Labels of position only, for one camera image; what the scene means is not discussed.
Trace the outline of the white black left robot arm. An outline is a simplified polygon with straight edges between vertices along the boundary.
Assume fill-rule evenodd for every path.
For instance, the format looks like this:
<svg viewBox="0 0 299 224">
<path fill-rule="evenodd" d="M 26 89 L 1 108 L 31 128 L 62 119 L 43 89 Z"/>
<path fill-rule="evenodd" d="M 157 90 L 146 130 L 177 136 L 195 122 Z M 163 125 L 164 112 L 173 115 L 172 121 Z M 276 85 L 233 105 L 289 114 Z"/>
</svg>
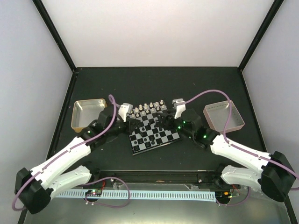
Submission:
<svg viewBox="0 0 299 224">
<path fill-rule="evenodd" d="M 18 211 L 16 201 L 31 214 L 42 211 L 54 197 L 77 186 L 96 186 L 107 178 L 100 178 L 100 170 L 90 161 L 67 171 L 74 163 L 88 156 L 95 148 L 106 143 L 110 136 L 120 133 L 130 135 L 139 128 L 141 121 L 127 116 L 128 111 L 108 107 L 83 128 L 71 142 L 44 163 L 22 168 L 16 174 L 12 209 Z"/>
</svg>

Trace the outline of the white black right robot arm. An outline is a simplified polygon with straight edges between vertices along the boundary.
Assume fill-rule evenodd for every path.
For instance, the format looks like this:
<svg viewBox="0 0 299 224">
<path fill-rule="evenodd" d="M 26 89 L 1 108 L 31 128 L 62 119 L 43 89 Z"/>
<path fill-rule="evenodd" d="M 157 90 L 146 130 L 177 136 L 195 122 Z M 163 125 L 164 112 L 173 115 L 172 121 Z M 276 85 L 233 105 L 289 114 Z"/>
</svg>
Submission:
<svg viewBox="0 0 299 224">
<path fill-rule="evenodd" d="M 261 190 L 274 201 L 285 201 L 296 176 L 283 153 L 269 154 L 226 139 L 218 131 L 203 126 L 201 117 L 193 109 L 183 111 L 179 117 L 175 112 L 159 112 L 157 117 L 161 128 L 176 130 L 201 148 L 209 148 L 213 154 L 241 165 L 239 168 L 227 165 L 214 174 L 214 186 L 244 185 Z"/>
</svg>

